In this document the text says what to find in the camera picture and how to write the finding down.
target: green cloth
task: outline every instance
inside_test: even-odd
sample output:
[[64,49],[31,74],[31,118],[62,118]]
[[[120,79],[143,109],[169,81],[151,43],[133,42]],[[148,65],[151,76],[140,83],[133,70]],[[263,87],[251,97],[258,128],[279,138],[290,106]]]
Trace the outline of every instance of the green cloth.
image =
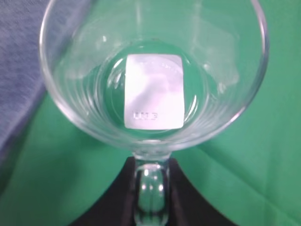
[[[223,133],[174,157],[202,195],[238,225],[296,226],[301,225],[301,2],[261,3],[270,59],[258,95]],[[14,148],[0,181],[1,226],[69,224],[104,193],[131,154],[84,134],[48,96]]]

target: clear glass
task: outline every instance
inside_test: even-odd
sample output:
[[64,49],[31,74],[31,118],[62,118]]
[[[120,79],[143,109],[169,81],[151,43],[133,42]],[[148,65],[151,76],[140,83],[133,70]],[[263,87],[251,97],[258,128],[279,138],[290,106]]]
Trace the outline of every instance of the clear glass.
[[[181,57],[182,128],[125,127],[130,54]],[[246,109],[268,54],[257,0],[51,0],[40,34],[41,68],[57,106],[88,134],[137,159],[135,220],[148,226],[168,219],[171,152],[211,138]]]

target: gray fabric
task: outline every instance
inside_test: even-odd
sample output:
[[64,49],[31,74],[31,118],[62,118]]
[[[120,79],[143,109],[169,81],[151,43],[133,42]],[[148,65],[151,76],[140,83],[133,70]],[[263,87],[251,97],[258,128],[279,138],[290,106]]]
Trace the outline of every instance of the gray fabric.
[[0,164],[44,93],[39,32],[48,0],[0,0]]

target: black object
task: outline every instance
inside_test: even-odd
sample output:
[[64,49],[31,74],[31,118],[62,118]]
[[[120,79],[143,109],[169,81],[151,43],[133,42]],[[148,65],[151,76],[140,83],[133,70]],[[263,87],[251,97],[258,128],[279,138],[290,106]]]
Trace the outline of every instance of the black object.
[[[167,226],[235,226],[192,186],[177,161],[170,159],[171,201]],[[133,218],[135,160],[121,172],[99,200],[70,226],[135,226]]]

